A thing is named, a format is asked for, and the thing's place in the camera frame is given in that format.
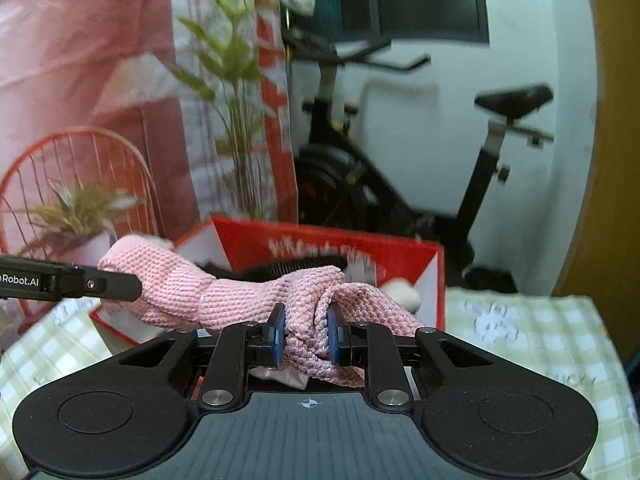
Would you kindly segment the cream knitted cloth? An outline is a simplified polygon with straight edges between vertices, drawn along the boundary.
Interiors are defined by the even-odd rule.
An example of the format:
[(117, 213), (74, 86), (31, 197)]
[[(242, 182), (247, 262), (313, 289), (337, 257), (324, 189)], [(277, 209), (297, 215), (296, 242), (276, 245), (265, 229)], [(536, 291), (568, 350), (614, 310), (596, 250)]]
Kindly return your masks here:
[[(141, 234), (141, 237), (161, 248), (169, 250), (173, 250), (175, 248), (175, 244), (170, 240), (166, 240), (166, 238), (148, 234)], [(390, 299), (396, 301), (407, 312), (411, 314), (416, 314), (416, 312), (418, 312), (421, 305), (420, 294), (404, 278), (392, 278), (382, 285), (380, 290), (389, 296)]]

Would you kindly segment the red strawberry cardboard box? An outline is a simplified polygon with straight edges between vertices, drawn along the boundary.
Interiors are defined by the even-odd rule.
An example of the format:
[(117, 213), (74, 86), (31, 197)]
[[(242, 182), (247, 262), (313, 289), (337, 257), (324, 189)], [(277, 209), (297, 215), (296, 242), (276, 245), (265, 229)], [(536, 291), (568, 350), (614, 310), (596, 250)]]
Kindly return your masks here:
[[(260, 264), (306, 256), (370, 263), (374, 281), (349, 278), (336, 263), (285, 271), (278, 278), (243, 275)], [(126, 308), (157, 327), (218, 332), (239, 322), (264, 322), (276, 304), (283, 304), (288, 336), (318, 342), (318, 351), (326, 353), (326, 308), (332, 302), (349, 321), (380, 323), (396, 335), (445, 326), (442, 248), (408, 238), (213, 218), (175, 249), (127, 235), (98, 266), (140, 280), (142, 294)]]

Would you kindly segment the pink knitted cloth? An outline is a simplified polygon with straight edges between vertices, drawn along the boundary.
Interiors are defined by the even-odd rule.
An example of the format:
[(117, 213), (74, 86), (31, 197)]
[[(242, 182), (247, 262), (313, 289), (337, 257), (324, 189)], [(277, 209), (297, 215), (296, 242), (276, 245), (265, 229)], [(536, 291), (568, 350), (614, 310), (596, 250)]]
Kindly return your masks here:
[(126, 308), (143, 323), (171, 330), (201, 327), (220, 332), (242, 322), (263, 323), (276, 304), (284, 304), (284, 362), (310, 378), (342, 387), (362, 387), (363, 374), (329, 360), (329, 304), (338, 304), (348, 322), (381, 324), (396, 336), (412, 337), (422, 326), (379, 289), (346, 281), (336, 266), (298, 270), (265, 283), (232, 281), (128, 235), (99, 260), (98, 268), (134, 274), (142, 283), (142, 295)]

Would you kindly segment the black exercise bike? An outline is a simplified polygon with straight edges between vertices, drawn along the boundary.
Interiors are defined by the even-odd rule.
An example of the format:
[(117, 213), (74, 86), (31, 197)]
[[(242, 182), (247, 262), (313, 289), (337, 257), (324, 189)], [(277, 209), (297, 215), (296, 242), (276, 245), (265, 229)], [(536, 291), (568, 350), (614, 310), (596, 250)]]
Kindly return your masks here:
[(549, 165), (515, 145), (553, 140), (525, 123), (553, 100), (547, 46), (383, 38), (341, 50), (304, 32), (284, 42), (320, 73), (302, 105), (299, 221), (441, 244), (450, 286), (529, 288)]

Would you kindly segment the green checkered tablecloth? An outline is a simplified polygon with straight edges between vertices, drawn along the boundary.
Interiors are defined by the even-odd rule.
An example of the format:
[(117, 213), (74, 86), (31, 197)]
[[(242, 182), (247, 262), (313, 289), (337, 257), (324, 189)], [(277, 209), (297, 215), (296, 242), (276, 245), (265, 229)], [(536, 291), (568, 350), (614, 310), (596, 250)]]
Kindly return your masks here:
[[(17, 404), (32, 390), (111, 356), (89, 318), (96, 302), (66, 300), (1, 357), (1, 475), (26, 467), (12, 437)], [(582, 471), (589, 479), (639, 475), (639, 423), (623, 365), (593, 302), (492, 292), (446, 292), (446, 331), (562, 382), (597, 412), (597, 442)]]

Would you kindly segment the pink printed backdrop curtain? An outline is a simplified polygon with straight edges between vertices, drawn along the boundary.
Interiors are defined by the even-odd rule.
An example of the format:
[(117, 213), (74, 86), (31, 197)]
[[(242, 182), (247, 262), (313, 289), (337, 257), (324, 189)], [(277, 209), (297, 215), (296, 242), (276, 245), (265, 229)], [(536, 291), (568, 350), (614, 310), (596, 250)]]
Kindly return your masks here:
[(278, 0), (1, 0), (1, 249), (293, 222)]

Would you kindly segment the wooden door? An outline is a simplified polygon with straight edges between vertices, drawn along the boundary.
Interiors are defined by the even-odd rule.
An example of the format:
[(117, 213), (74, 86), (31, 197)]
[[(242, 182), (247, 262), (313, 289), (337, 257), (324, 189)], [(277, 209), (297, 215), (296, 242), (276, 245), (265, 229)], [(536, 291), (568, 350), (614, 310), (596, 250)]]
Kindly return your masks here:
[(555, 290), (596, 304), (623, 362), (639, 349), (639, 0), (591, 0), (598, 57), (585, 205)]

